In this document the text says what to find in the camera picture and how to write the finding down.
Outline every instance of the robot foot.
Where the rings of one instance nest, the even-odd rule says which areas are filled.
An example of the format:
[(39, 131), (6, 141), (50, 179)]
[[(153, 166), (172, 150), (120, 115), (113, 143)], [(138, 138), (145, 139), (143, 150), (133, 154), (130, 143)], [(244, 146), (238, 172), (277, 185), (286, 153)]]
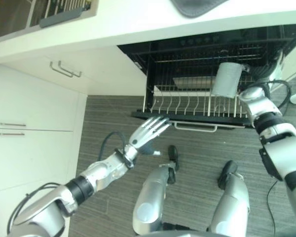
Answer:
[(235, 173), (238, 169), (238, 164), (233, 160), (228, 161), (222, 169), (221, 175), (217, 180), (218, 187), (225, 190), (226, 183), (231, 173)]
[(168, 147), (168, 156), (169, 156), (169, 160), (173, 161), (176, 164), (176, 171), (179, 170), (180, 166), (179, 166), (179, 154), (178, 154), (178, 150), (174, 145), (170, 145)]

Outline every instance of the black cable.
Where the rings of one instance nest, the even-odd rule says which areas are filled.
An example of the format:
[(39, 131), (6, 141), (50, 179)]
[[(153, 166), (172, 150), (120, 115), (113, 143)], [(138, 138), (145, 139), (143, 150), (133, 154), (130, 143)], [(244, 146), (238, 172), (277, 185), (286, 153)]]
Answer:
[(40, 186), (39, 188), (35, 189), (34, 191), (32, 191), (30, 194), (26, 194), (25, 198), (23, 198), (20, 203), (16, 206), (16, 208), (13, 210), (12, 214), (9, 217), (8, 220), (8, 224), (7, 224), (7, 228), (6, 228), (6, 232), (7, 234), (10, 233), (10, 228), (11, 228), (11, 224), (14, 222), (14, 220), (18, 217), (18, 215), (20, 214), (22, 208), (24, 207), (24, 205), (35, 195), (37, 194), (39, 191), (44, 190), (44, 189), (54, 189), (56, 187), (58, 187), (60, 184), (58, 183), (46, 183), (42, 186)]
[[(286, 86), (286, 92), (287, 92), (286, 96), (285, 96), (284, 100), (282, 101), (282, 103), (277, 107), (278, 109), (280, 109), (284, 105), (287, 105), (284, 112), (283, 112), (283, 115), (285, 115), (285, 113), (287, 111), (287, 108), (288, 108), (288, 104), (289, 104), (291, 95), (292, 95), (291, 85), (287, 81), (285, 81), (285, 80), (273, 80), (273, 81), (255, 82), (253, 84), (250, 84), (248, 86), (248, 88), (252, 87), (252, 86), (257, 86), (257, 85), (275, 84), (275, 83), (283, 84), (283, 85)], [(264, 90), (264, 93), (265, 93), (266, 97), (269, 98), (270, 92), (269, 92), (268, 88), (266, 88), (266, 86), (261, 86), (261, 88)]]
[(274, 217), (273, 217), (273, 214), (272, 214), (272, 211), (271, 211), (271, 208), (270, 208), (270, 204), (268, 203), (268, 196), (271, 192), (271, 190), (273, 189), (273, 187), (277, 184), (278, 180), (275, 181), (275, 183), (271, 186), (271, 188), (268, 190), (267, 192), (267, 195), (266, 195), (266, 204), (267, 204), (267, 209), (270, 213), (270, 216), (272, 218), (272, 222), (273, 222), (273, 226), (274, 226), (274, 232), (273, 232), (273, 237), (275, 236), (275, 232), (276, 232), (276, 226), (275, 226), (275, 220), (274, 220)]
[(109, 135), (107, 135), (105, 137), (105, 139), (103, 140), (102, 142), (102, 145), (101, 145), (101, 149), (100, 149), (100, 152), (99, 152), (99, 157), (98, 157), (98, 161), (100, 161), (102, 159), (102, 155), (103, 155), (103, 152), (104, 152), (104, 147), (108, 141), (108, 139), (112, 136), (112, 135), (118, 135), (120, 137), (120, 139), (122, 140), (122, 150), (123, 150), (123, 156), (125, 157), (125, 145), (126, 145), (126, 142), (125, 142), (125, 136), (123, 135), (123, 133), (121, 132), (111, 132)]

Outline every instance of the drawer handle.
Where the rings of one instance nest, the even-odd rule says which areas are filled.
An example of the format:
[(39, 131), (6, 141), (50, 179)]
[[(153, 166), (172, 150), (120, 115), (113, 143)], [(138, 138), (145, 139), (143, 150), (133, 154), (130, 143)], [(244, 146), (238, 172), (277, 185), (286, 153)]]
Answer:
[(24, 136), (25, 134), (23, 132), (20, 133), (4, 133), (0, 132), (0, 136)]
[(0, 122), (1, 126), (20, 126), (20, 127), (26, 127), (26, 124), (18, 124), (18, 123), (6, 123), (6, 122)]
[(74, 75), (73, 75), (72, 73), (71, 73), (71, 75), (68, 75), (68, 74), (66, 74), (66, 73), (63, 73), (63, 72), (57, 70), (56, 68), (53, 68), (53, 62), (50, 62), (50, 63), (49, 63), (49, 67), (50, 67), (52, 70), (54, 70), (54, 71), (56, 71), (56, 72), (58, 72), (58, 73), (60, 73), (60, 74), (62, 74), (62, 75), (65, 75), (65, 76), (67, 76), (67, 77), (69, 77), (69, 78), (74, 77)]
[(60, 70), (54, 68), (54, 67), (53, 67), (53, 62), (50, 62), (50, 63), (49, 63), (49, 67), (50, 67), (52, 70), (54, 70), (54, 71), (56, 71), (56, 72), (58, 72), (58, 73), (61, 73), (61, 74), (65, 75), (65, 76), (67, 76), (67, 77), (69, 77), (69, 78), (72, 78), (72, 77), (74, 77), (74, 76), (77, 77), (77, 78), (80, 78), (81, 75), (82, 75), (82, 72), (81, 72), (81, 71), (79, 72), (79, 74), (76, 74), (76, 73), (74, 73), (74, 72), (71, 72), (71, 71), (69, 71), (69, 70), (63, 68), (63, 67), (61, 66), (61, 61), (60, 61), (60, 60), (58, 61), (58, 68), (60, 68), (60, 69), (63, 70), (63, 71), (60, 71)]
[[(245, 128), (245, 126), (240, 125), (228, 125), (228, 124), (215, 124), (215, 123), (202, 123), (202, 122), (186, 122), (186, 121), (170, 121), (174, 124), (174, 128), (177, 130), (187, 130), (187, 131), (196, 131), (196, 132), (216, 132), (218, 127), (226, 128)], [(194, 127), (181, 127), (179, 124), (187, 124)], [(198, 126), (211, 127), (212, 129), (203, 129)]]
[(61, 70), (65, 71), (65, 72), (67, 72), (67, 73), (70, 73), (70, 74), (74, 75), (74, 76), (77, 77), (77, 78), (80, 78), (81, 75), (82, 75), (82, 72), (81, 72), (81, 71), (79, 72), (79, 74), (76, 74), (76, 73), (74, 73), (74, 72), (68, 71), (67, 69), (63, 68), (63, 67), (61, 66), (61, 61), (60, 61), (60, 60), (58, 61), (58, 67), (59, 67)]

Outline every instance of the gray mat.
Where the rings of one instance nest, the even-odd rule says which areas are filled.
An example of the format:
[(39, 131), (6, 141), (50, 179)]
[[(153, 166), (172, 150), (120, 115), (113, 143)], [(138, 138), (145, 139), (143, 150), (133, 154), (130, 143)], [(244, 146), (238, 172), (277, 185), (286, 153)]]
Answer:
[[(296, 80), (292, 82), (296, 93)], [(285, 89), (279, 89), (273, 98), (280, 100)], [(131, 118), (130, 112), (142, 106), (142, 97), (89, 96), (85, 112), (77, 173), (94, 162), (101, 142), (111, 131), (121, 131), (126, 137), (142, 123)], [(296, 106), (290, 105), (285, 118), (296, 126)], [(161, 157), (139, 156), (135, 169), (123, 178), (91, 197), (72, 217), (70, 237), (126, 237), (134, 236), (132, 211), (142, 183), (148, 174), (161, 163), (167, 162), (167, 146), (178, 147), (181, 168), (177, 182), (167, 188), (163, 220), (173, 224), (206, 230), (215, 207), (222, 196), (216, 178), (229, 160), (239, 164), (250, 195), (251, 213), (247, 236), (272, 236), (273, 226), (266, 207), (266, 193), (275, 181), (265, 171), (259, 156), (258, 136), (254, 130), (218, 130), (214, 134), (177, 131), (173, 127), (154, 142), (163, 154)], [(109, 140), (104, 157), (119, 147), (117, 137)], [(286, 189), (278, 183), (270, 194), (278, 233), (296, 230)]]

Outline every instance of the white cup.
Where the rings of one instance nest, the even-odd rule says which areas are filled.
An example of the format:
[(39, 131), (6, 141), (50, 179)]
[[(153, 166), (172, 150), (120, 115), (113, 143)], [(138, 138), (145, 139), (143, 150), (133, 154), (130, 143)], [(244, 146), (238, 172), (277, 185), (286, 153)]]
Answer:
[(245, 67), (239, 63), (221, 63), (217, 71), (212, 94), (234, 98), (244, 69)]

